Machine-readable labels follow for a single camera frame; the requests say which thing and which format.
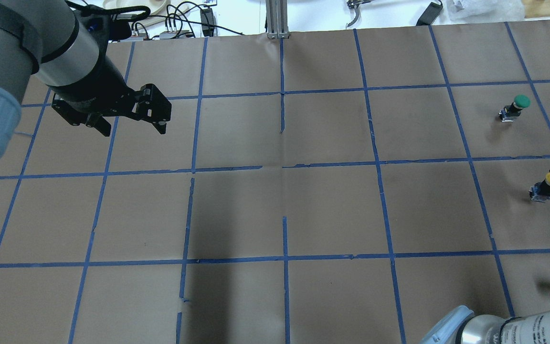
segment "metal tool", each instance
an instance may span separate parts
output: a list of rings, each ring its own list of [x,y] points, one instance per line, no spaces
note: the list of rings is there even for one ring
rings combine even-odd
[[[350,10],[354,10],[356,13],[356,16],[353,18],[351,22],[349,22],[345,28],[349,28],[353,24],[355,24],[358,21],[358,18],[360,18],[360,5],[361,4],[368,4],[369,2],[372,2],[373,0],[347,0],[347,7]]]

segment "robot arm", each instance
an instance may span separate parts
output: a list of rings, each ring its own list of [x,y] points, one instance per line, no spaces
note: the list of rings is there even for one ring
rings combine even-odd
[[[142,13],[113,20],[128,11]],[[109,40],[129,37],[128,22],[149,13],[145,6],[104,10],[64,0],[0,0],[0,157],[20,121],[31,74],[56,93],[52,107],[73,126],[109,136],[104,117],[126,116],[164,134],[170,102],[155,85],[129,88],[105,55]]]

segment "green button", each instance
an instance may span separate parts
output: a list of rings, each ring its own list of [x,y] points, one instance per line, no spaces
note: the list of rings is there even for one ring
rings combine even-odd
[[[514,102],[515,102],[515,105],[517,105],[517,107],[521,109],[530,107],[530,98],[522,94],[520,94],[519,96],[516,96]]]

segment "power adapter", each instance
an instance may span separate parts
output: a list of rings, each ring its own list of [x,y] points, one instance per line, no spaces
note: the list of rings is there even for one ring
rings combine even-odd
[[[428,8],[423,11],[415,26],[432,25],[434,20],[436,20],[436,17],[438,17],[438,15],[441,14],[441,11],[443,11],[443,2],[441,0],[438,1],[440,4],[430,2],[430,5],[428,5]]]
[[[203,36],[204,37],[213,37],[214,31],[216,28],[208,25],[215,25],[215,18],[213,17],[213,10],[211,7],[206,9],[201,9],[201,24],[203,24]]]

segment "white plastic bag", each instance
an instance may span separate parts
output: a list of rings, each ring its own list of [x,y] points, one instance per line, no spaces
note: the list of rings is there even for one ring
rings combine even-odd
[[[521,0],[446,0],[446,5],[454,23],[517,22],[526,15]]]
[[[449,6],[449,18],[457,20],[471,15],[489,13],[498,7],[498,0],[454,0]]]

